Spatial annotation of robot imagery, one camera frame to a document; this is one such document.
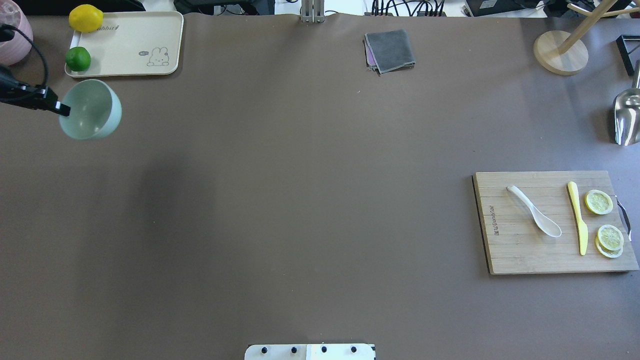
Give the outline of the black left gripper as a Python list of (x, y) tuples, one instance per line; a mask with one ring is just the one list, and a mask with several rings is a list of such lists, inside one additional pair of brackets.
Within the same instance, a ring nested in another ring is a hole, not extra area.
[(24, 109), (47, 110), (63, 117), (68, 117), (71, 111), (68, 105), (57, 99), (57, 94), (49, 86), (21, 82), (4, 64), (0, 66), (0, 98), (5, 104)]

